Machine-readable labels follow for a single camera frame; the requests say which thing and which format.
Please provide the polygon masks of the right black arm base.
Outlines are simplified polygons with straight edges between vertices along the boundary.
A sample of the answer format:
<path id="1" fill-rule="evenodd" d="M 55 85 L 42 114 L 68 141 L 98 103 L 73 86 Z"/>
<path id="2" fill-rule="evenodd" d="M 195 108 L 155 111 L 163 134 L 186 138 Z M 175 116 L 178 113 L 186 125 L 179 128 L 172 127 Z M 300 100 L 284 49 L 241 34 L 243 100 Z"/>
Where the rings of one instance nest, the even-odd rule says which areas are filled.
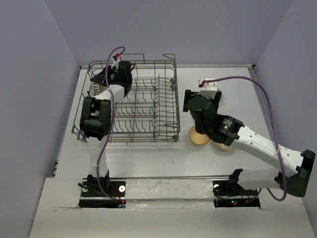
<path id="1" fill-rule="evenodd" d="M 242 169 L 236 169 L 228 179 L 212 182 L 215 208 L 261 207 L 259 192 L 252 189 L 246 190 L 238 184 L 238 176 L 242 171 Z"/>

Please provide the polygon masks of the white pink rimmed bowl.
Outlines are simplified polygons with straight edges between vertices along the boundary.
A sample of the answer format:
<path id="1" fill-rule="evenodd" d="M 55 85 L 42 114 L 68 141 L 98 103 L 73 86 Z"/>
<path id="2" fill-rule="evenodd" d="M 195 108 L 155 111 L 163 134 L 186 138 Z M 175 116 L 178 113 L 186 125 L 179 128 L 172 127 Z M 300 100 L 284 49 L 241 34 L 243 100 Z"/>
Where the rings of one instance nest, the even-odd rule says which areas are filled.
<path id="1" fill-rule="evenodd" d="M 101 85 L 92 81 L 90 82 L 90 87 L 94 94 L 100 94 L 103 91 L 103 87 Z"/>

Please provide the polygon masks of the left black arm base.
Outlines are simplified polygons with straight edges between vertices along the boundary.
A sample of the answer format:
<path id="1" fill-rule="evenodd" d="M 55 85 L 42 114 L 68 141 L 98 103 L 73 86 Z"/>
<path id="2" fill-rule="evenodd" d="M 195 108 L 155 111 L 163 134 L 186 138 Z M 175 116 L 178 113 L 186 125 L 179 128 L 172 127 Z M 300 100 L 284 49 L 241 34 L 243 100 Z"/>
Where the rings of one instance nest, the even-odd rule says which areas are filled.
<path id="1" fill-rule="evenodd" d="M 126 208 L 126 181 L 88 175 L 78 183 L 81 208 Z"/>

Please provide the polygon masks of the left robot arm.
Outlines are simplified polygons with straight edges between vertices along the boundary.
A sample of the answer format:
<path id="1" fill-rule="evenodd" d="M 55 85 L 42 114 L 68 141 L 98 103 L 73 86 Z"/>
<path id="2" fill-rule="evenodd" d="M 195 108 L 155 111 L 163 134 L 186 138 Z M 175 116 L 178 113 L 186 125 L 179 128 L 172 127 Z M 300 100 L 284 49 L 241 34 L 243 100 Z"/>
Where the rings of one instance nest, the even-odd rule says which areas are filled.
<path id="1" fill-rule="evenodd" d="M 114 126 L 115 104 L 130 92 L 134 67 L 126 60 L 106 66 L 90 79 L 94 95 L 83 100 L 80 129 L 89 146 L 87 188 L 99 196 L 106 195 L 110 187 L 105 145 Z"/>

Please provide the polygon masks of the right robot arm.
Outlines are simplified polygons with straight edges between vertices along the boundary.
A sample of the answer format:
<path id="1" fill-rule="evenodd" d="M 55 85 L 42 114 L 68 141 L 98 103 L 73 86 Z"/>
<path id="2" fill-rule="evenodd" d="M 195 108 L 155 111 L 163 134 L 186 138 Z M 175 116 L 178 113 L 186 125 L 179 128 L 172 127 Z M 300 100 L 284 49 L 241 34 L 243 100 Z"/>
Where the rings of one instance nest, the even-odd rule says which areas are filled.
<path id="1" fill-rule="evenodd" d="M 206 98 L 186 90 L 183 111 L 190 112 L 196 136 L 244 151 L 271 165 L 270 169 L 248 171 L 235 169 L 219 191 L 234 195 L 257 188 L 277 188 L 295 197 L 306 195 L 315 153 L 291 150 L 259 135 L 240 120 L 218 114 L 221 92 Z"/>

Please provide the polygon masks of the leaf patterned white bowl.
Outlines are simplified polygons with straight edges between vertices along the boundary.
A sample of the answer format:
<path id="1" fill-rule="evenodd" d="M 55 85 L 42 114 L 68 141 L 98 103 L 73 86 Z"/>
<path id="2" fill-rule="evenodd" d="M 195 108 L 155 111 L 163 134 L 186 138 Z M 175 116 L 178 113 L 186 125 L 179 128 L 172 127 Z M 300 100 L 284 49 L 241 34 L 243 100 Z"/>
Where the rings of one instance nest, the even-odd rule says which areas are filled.
<path id="1" fill-rule="evenodd" d="M 218 146 L 220 149 L 224 150 L 224 151 L 228 151 L 228 152 L 231 152 L 231 151 L 234 151 L 235 148 L 231 147 L 231 146 L 227 146 L 225 144 L 222 144 L 222 143 L 218 143 Z"/>

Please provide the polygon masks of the tan orange bowl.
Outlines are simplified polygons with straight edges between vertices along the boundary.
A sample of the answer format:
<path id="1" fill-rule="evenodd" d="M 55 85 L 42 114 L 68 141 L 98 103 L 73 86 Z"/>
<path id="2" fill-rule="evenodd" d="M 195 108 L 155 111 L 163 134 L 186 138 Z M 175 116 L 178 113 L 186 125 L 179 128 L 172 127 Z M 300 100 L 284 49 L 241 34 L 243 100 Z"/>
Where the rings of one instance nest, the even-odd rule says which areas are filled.
<path id="1" fill-rule="evenodd" d="M 210 142 L 210 139 L 205 134 L 199 134 L 196 132 L 195 126 L 192 126 L 188 132 L 189 139 L 192 143 L 198 146 L 206 145 Z"/>

